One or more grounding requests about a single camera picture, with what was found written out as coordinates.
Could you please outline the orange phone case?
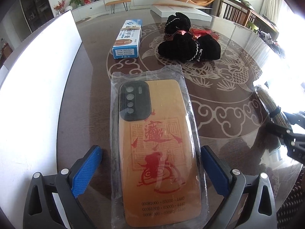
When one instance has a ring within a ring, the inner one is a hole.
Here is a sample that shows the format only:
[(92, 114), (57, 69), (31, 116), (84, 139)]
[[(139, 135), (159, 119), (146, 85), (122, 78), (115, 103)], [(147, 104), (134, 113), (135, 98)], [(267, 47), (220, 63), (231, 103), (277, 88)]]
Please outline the orange phone case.
[(180, 65), (111, 78), (112, 228), (203, 228), (200, 143)]

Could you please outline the blue white medicine box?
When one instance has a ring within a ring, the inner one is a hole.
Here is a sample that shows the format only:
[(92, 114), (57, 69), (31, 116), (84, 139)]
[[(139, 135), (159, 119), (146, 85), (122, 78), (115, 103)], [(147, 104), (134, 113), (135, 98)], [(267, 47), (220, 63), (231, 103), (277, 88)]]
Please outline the blue white medicine box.
[(126, 20), (112, 46), (114, 59), (138, 58), (141, 36), (142, 20)]

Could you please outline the black velvet scrunchie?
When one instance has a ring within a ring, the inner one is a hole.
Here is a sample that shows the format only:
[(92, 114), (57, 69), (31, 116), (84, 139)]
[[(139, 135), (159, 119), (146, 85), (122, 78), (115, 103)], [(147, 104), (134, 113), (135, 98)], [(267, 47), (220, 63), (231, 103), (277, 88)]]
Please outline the black velvet scrunchie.
[(189, 61), (219, 60), (221, 47), (210, 34), (194, 38), (190, 33), (176, 34), (158, 46), (161, 57), (177, 60), (182, 63)]
[(190, 19), (182, 14), (181, 12), (176, 12), (175, 15), (170, 15), (164, 26), (164, 33), (166, 36), (172, 36), (178, 31), (190, 31), (191, 21)]

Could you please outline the red snack packet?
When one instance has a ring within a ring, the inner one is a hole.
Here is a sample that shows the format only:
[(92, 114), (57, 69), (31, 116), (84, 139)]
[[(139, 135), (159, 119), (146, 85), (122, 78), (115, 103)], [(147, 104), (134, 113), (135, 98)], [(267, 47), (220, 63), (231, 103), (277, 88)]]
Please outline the red snack packet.
[(192, 37), (194, 39), (198, 39), (199, 37), (203, 37), (206, 35), (212, 36), (213, 39), (215, 39), (215, 40), (219, 39), (219, 36), (215, 32), (212, 32), (211, 30), (205, 30), (205, 29), (190, 28), (189, 31), (179, 30), (178, 33), (181, 35), (188, 33), (188, 34), (192, 35)]

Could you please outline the cotton swabs plastic bag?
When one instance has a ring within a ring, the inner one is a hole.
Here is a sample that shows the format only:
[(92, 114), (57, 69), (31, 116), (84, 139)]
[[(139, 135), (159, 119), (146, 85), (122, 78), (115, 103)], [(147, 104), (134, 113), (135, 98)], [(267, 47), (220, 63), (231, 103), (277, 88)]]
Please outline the cotton swabs plastic bag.
[(255, 92), (263, 104), (265, 110), (269, 114), (271, 121), (279, 126), (292, 129), (286, 115), (281, 111), (281, 108), (275, 103), (267, 90), (258, 85), (255, 86)]

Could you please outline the white storage bin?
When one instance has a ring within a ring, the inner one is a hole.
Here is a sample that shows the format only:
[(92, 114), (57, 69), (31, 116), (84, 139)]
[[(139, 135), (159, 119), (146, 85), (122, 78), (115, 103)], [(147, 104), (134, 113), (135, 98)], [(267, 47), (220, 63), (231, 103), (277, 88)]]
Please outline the white storage bin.
[(1, 210), (22, 227), (34, 173), (57, 172), (59, 112), (82, 40), (71, 12), (30, 35), (10, 56), (1, 84)]

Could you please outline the wooden dining chair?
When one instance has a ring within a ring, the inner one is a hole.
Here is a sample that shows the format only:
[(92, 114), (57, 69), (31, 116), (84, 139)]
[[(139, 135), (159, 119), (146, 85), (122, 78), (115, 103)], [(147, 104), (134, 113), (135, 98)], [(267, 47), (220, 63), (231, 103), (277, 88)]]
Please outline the wooden dining chair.
[(221, 0), (219, 7), (218, 17), (226, 19), (249, 27), (250, 22), (258, 27), (260, 31), (270, 33), (271, 37), (276, 40), (279, 36), (279, 32), (275, 25), (273, 25), (263, 15), (260, 15), (254, 9), (249, 8), (245, 4), (236, 0)]

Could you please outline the white tv cabinet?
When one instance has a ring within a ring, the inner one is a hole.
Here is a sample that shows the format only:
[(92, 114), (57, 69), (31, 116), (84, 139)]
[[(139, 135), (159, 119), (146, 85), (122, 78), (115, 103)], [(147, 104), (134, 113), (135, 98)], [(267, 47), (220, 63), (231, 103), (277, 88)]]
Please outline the white tv cabinet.
[(74, 9), (72, 15), (75, 22), (78, 22), (115, 12), (150, 8), (157, 1), (159, 0), (98, 0)]

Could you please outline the red flowers in white vase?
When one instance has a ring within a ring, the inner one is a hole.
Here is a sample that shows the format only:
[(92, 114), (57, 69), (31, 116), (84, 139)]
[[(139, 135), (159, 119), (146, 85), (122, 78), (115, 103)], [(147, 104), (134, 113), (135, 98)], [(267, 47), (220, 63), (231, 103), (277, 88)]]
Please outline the red flowers in white vase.
[(58, 15), (61, 15), (65, 10), (66, 0), (58, 1), (58, 3), (53, 6), (53, 9), (56, 11)]

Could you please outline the white flat gift box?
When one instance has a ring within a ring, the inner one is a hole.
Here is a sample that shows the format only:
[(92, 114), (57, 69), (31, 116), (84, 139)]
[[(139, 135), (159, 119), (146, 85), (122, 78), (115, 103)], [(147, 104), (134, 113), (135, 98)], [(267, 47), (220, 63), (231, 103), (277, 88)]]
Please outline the white flat gift box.
[(175, 0), (159, 0), (150, 7), (150, 9), (161, 18), (168, 18), (180, 12), (192, 20), (201, 20), (211, 22), (212, 17), (206, 12), (200, 10), (197, 5)]

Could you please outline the green potted plant left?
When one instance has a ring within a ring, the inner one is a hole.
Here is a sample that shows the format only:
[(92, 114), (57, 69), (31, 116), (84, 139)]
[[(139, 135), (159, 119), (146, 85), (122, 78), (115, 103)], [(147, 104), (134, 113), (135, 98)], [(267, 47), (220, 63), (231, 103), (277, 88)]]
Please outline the green potted plant left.
[(80, 7), (80, 6), (83, 6), (84, 4), (85, 4), (84, 0), (70, 0), (69, 1), (69, 6), (75, 5), (76, 7)]

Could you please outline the wooden bench stool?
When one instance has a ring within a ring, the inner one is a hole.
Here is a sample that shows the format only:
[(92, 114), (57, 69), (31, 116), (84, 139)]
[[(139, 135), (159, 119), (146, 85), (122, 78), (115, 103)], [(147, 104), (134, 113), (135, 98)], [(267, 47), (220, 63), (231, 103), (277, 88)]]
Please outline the wooden bench stool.
[(110, 10), (111, 10), (111, 14), (115, 13), (115, 8), (117, 4), (122, 4), (125, 11), (128, 11), (128, 3), (130, 3), (131, 0), (116, 0), (116, 1), (111, 1), (111, 2), (107, 2), (105, 3), (105, 6), (110, 6)]

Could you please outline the dark glass display cabinet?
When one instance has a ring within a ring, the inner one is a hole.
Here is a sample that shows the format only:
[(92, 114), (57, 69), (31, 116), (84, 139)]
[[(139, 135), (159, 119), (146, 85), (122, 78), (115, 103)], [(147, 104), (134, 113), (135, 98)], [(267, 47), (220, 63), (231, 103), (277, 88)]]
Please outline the dark glass display cabinet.
[(31, 32), (54, 18), (49, 0), (20, 0), (20, 3)]

